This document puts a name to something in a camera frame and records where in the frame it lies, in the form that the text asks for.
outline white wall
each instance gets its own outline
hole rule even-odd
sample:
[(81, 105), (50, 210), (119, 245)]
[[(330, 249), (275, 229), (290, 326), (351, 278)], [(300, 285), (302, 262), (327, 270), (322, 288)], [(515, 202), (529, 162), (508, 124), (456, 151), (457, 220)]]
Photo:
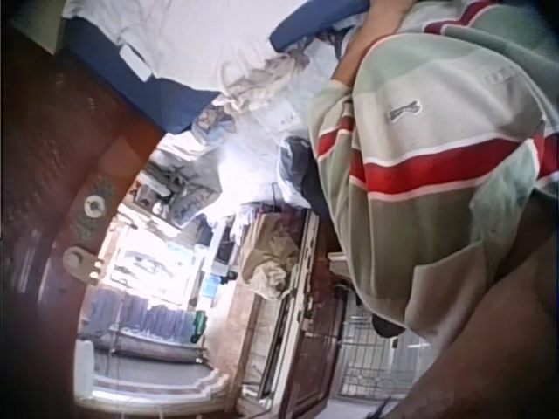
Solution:
[(66, 0), (27, 1), (12, 23), (24, 35), (53, 54), (58, 47), (65, 3)]

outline wooden door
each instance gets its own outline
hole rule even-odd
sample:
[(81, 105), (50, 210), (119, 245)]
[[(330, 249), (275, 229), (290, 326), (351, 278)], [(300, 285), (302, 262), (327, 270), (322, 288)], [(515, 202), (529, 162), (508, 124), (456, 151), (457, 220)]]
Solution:
[[(2, 33), (2, 381), (16, 417), (74, 417), (73, 351), (92, 254), (162, 132), (69, 52)], [(101, 196), (104, 214), (85, 213)]]
[(307, 305), (306, 329), (300, 332), (279, 417), (314, 417), (326, 406), (341, 338), (345, 300), (333, 284), (328, 253), (339, 251), (331, 224), (321, 223), (310, 276), (312, 305)]

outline blue pillow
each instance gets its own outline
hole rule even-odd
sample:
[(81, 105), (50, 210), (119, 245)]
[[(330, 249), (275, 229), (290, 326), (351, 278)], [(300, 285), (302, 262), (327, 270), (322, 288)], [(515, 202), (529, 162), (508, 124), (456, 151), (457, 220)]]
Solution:
[(369, 0), (308, 0), (272, 32), (277, 52), (307, 36), (314, 36), (346, 17), (369, 9)]

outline metal hinge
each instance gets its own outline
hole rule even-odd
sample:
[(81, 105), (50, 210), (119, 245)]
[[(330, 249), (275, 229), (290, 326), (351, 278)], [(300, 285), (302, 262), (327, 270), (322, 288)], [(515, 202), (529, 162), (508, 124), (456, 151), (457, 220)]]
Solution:
[(64, 269), (73, 277), (92, 286), (99, 283), (102, 264), (101, 259), (78, 246), (69, 247), (62, 256)]

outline white bed sheet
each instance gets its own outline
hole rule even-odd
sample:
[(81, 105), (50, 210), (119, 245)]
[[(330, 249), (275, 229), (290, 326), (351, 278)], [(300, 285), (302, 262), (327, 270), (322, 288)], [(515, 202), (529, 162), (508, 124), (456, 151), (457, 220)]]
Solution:
[(68, 0), (63, 16), (131, 46), (157, 78), (227, 94), (278, 57), (268, 38), (306, 1)]

